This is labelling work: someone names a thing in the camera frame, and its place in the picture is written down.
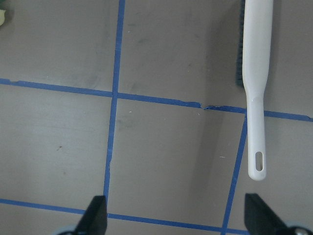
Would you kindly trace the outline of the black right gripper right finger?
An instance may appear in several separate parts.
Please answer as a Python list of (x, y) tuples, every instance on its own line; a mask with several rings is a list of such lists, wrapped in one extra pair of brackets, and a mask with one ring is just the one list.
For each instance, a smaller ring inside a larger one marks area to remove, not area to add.
[(245, 227), (251, 235), (311, 235), (301, 226), (287, 226), (256, 193), (245, 194)]

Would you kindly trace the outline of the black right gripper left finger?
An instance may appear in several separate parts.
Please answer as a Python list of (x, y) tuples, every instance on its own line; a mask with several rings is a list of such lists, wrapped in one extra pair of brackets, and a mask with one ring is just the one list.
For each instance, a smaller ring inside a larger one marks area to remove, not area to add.
[(104, 235), (108, 226), (107, 218), (106, 197), (94, 196), (73, 234)]

